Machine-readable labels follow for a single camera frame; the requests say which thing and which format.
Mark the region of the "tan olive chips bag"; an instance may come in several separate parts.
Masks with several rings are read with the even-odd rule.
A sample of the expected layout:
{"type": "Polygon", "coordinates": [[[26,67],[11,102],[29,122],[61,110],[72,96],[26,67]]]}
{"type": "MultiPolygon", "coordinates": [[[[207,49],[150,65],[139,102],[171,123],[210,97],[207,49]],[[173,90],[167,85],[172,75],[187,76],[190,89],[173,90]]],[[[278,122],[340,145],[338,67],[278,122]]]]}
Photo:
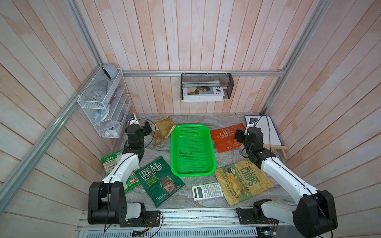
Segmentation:
{"type": "Polygon", "coordinates": [[[164,117],[158,121],[155,121],[152,125],[154,130],[151,135],[154,139],[154,146],[158,146],[168,139],[176,127],[176,124],[170,117],[164,117]]]}

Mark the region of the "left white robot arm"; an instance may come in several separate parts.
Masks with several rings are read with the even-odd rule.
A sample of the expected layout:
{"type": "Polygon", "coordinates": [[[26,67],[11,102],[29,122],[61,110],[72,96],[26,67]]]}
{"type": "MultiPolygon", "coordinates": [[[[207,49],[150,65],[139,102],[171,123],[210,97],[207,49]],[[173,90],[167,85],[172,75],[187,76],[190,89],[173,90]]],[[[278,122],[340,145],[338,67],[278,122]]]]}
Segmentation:
{"type": "Polygon", "coordinates": [[[125,132],[127,144],[118,164],[101,182],[89,188],[87,222],[103,225],[107,231],[111,225],[120,227],[158,227],[160,211],[147,211],[141,202],[127,202],[125,186],[131,174],[138,169],[144,155],[144,137],[153,132],[152,121],[145,119],[144,125],[129,125],[125,132]]]}

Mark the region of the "tan kettle chips bag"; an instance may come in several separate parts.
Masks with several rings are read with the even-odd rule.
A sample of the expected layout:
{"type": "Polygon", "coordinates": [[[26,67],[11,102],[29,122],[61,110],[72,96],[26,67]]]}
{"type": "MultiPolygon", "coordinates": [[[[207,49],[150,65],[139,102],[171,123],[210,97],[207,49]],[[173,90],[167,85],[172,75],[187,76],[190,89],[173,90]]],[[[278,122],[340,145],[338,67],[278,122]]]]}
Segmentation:
{"type": "Polygon", "coordinates": [[[214,174],[230,206],[274,187],[265,172],[249,159],[218,168],[214,174]]]}

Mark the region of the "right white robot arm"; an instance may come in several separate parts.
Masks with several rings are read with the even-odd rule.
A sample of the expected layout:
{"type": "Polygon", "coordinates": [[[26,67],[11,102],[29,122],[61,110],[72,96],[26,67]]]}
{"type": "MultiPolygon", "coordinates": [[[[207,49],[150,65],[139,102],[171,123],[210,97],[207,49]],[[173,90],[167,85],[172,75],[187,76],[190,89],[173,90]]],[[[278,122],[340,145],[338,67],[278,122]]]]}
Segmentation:
{"type": "Polygon", "coordinates": [[[249,160],[275,179],[297,204],[296,207],[292,207],[266,200],[258,208],[261,215],[294,226],[306,238],[319,237],[337,229],[333,195],[327,190],[318,190],[302,180],[274,153],[266,149],[260,128],[237,129],[234,139],[243,144],[249,160]]]}

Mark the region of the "red chips bag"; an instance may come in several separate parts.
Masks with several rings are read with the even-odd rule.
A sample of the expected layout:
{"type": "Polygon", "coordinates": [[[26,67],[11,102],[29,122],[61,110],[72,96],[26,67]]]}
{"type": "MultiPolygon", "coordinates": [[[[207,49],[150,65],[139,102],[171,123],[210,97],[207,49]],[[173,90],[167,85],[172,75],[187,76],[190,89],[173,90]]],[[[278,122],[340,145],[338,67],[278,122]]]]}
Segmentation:
{"type": "Polygon", "coordinates": [[[241,123],[210,132],[212,141],[214,142],[218,153],[224,153],[233,149],[237,149],[243,145],[234,139],[237,129],[245,130],[246,128],[243,123],[241,123]]]}

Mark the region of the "dark green Real chips bag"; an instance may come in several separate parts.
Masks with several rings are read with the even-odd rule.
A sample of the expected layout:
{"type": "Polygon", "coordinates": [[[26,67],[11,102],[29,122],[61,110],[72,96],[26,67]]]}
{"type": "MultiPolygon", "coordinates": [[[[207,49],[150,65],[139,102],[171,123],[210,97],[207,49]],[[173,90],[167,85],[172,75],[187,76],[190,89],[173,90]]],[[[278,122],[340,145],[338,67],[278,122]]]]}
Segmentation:
{"type": "Polygon", "coordinates": [[[138,169],[136,176],[156,208],[185,185],[162,156],[138,169]]]}

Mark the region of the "light green white chips bag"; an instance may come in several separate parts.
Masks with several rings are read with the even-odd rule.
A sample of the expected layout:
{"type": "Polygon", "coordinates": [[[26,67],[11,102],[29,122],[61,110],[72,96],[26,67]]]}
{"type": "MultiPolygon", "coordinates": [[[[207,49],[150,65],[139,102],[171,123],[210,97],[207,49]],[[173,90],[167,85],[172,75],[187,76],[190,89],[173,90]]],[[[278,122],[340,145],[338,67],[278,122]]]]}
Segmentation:
{"type": "MultiPolygon", "coordinates": [[[[120,162],[122,155],[123,150],[119,150],[101,159],[107,176],[117,167],[117,164],[120,162]]],[[[140,168],[140,166],[137,164],[136,166],[133,166],[133,168],[134,169],[131,175],[124,184],[125,193],[140,185],[140,181],[135,174],[135,172],[140,168]]]]}

